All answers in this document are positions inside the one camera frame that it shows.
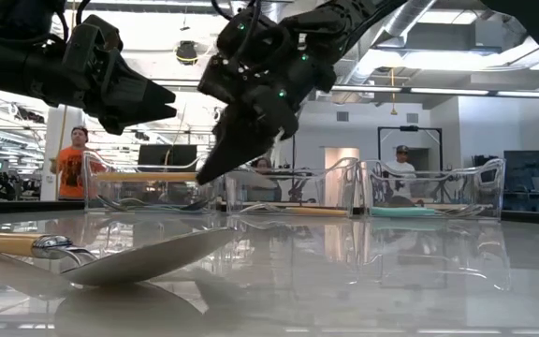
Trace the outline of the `orange-handled silver spoon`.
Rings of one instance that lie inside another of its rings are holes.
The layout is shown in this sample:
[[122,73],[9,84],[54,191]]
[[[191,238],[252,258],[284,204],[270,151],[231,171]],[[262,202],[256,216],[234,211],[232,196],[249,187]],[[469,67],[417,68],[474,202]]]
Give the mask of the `orange-handled silver spoon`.
[[337,210],[329,208],[317,208],[317,207],[288,207],[295,210],[294,215],[310,215],[310,216],[336,216],[336,217],[348,217],[349,212],[347,210]]
[[97,257],[63,235],[0,232],[0,254],[45,259],[69,257],[77,266],[62,272],[68,281],[83,286],[111,286],[147,281],[178,270],[231,242],[236,234],[228,227],[212,228]]
[[283,213],[294,214],[295,210],[288,207],[276,206],[270,203],[257,202],[244,207],[239,213]]
[[95,178],[101,182],[194,182],[195,172],[100,172]]

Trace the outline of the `black gantry frame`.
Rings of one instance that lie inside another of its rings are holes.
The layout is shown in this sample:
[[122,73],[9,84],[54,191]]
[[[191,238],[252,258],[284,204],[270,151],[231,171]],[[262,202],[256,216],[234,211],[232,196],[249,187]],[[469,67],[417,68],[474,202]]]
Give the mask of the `black gantry frame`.
[[[384,137],[381,136],[383,130],[388,130],[388,134]],[[382,159],[382,144],[389,137],[392,130],[398,130],[400,132],[419,132],[423,131],[438,145],[438,168],[444,169],[444,147],[443,147],[443,129],[438,127],[421,127],[417,125],[401,125],[401,126],[378,126],[377,127],[377,157]]]

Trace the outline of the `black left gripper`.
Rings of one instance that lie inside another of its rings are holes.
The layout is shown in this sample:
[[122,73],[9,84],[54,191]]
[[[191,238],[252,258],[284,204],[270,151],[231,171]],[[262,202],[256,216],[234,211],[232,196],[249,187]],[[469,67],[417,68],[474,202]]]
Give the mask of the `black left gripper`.
[[[167,106],[175,102],[175,94],[139,74],[123,58],[63,61],[61,77],[61,102],[96,117],[112,135],[122,135],[128,126],[172,118],[177,113]],[[125,110],[122,101],[154,109]]]

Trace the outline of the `white glossy table mat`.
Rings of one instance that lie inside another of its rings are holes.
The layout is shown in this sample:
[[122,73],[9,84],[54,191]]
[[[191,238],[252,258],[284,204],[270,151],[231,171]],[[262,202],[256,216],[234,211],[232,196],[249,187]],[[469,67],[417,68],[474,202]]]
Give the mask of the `white glossy table mat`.
[[179,271],[74,286],[0,257],[0,337],[539,337],[539,225],[182,214],[6,215],[97,256],[198,229],[238,237]]

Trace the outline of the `long LED light bar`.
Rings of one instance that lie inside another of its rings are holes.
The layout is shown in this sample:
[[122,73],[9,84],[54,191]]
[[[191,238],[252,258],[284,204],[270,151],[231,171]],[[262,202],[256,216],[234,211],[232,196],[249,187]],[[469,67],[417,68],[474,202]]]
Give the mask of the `long LED light bar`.
[[463,89],[443,87],[416,87],[393,85],[340,85],[334,84],[328,91],[312,86],[311,92],[357,93],[357,94],[395,94],[395,95],[455,95],[494,98],[539,99],[539,91],[495,90],[495,89]]

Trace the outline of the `white door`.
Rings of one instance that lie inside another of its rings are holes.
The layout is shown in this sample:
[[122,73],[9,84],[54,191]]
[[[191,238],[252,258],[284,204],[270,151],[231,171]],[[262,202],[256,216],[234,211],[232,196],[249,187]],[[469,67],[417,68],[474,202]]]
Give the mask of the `white door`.
[[347,206],[355,200],[356,173],[354,164],[359,159],[358,148],[326,147],[325,202],[330,207]]

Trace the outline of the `black computer monitor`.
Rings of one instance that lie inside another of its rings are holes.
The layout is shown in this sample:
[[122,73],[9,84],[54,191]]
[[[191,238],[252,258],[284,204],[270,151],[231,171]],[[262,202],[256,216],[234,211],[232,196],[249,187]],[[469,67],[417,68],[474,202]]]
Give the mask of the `black computer monitor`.
[[141,145],[138,166],[142,171],[191,172],[196,170],[196,145]]
[[505,151],[504,193],[507,196],[539,198],[539,150]]

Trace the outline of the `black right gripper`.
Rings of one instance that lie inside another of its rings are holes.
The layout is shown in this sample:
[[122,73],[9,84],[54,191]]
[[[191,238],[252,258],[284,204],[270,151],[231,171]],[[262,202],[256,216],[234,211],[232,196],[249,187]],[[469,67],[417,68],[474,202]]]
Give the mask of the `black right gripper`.
[[336,81],[338,11],[315,8],[273,22],[247,8],[220,33],[198,90],[224,103],[215,143],[197,174],[209,183],[265,154],[298,131],[297,111],[312,90]]

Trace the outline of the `white square pillar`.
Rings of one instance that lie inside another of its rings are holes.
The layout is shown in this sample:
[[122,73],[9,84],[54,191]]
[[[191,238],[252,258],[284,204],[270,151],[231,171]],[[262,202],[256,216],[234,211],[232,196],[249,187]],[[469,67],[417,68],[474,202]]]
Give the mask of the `white square pillar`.
[[58,197],[60,176],[51,173],[51,159],[71,144],[71,130],[74,126],[84,125],[82,110],[60,105],[49,108],[46,120],[44,163],[41,171],[41,201],[54,201]]

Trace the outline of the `clear plastic bin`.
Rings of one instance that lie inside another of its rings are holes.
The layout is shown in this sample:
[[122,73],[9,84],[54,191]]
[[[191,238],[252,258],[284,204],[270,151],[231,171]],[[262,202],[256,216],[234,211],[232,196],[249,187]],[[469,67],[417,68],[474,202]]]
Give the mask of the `clear plastic bin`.
[[[357,162],[354,164],[357,182]],[[317,207],[347,210],[352,216],[356,207],[355,200],[342,207],[330,207],[325,202],[325,168],[271,168],[258,173],[254,168],[239,168],[229,172],[225,177],[225,207],[230,214],[259,215],[294,215],[283,213],[239,213],[244,207],[257,202],[270,203],[283,207]],[[271,188],[277,183],[282,190],[280,201],[256,201],[249,199],[249,190],[254,187]]]
[[361,205],[370,216],[495,219],[502,216],[505,161],[494,158],[474,168],[416,171],[412,198],[388,194],[386,163],[358,164]]
[[[197,153],[196,170],[198,174],[202,168],[205,156]],[[167,204],[186,206],[200,199],[209,198],[209,204],[201,210],[194,212],[169,210],[135,210],[129,212],[161,212],[161,213],[209,213],[215,212],[219,201],[219,188],[217,183],[204,185],[194,182],[101,182],[95,178],[100,172],[152,172],[142,171],[135,163],[110,162],[94,152],[83,154],[84,202],[89,211],[106,209],[110,212],[119,212],[106,207],[96,196],[102,195],[114,201],[124,198],[137,198],[152,204]]]

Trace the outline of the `silver spiral air duct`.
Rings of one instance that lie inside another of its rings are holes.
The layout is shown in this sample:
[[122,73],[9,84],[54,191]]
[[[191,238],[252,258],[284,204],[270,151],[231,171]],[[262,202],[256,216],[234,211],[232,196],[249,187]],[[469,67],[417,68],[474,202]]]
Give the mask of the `silver spiral air duct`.
[[343,77],[341,84],[363,85],[376,69],[394,67],[401,60],[401,56],[394,51],[379,50],[378,47],[404,47],[408,33],[436,2],[437,0],[406,0],[366,31],[357,43],[359,59],[349,74]]

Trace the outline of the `person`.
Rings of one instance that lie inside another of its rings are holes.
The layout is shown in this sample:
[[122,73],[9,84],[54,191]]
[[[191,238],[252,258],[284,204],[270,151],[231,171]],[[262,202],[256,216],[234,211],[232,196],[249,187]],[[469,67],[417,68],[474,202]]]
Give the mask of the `person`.
[[399,145],[395,159],[386,162],[387,192],[394,197],[412,198],[411,182],[415,178],[415,167],[408,162],[409,148]]
[[[272,168],[272,164],[267,157],[260,157],[252,163],[252,167],[258,173],[263,173],[264,171],[270,170]],[[277,183],[275,183],[271,188],[254,186],[249,190],[250,200],[274,202],[280,201],[281,198],[282,190]]]
[[59,191],[57,199],[60,201],[83,200],[83,153],[92,151],[87,147],[89,141],[88,130],[79,125],[72,128],[71,144],[60,150],[58,155],[51,158],[50,172],[59,177]]

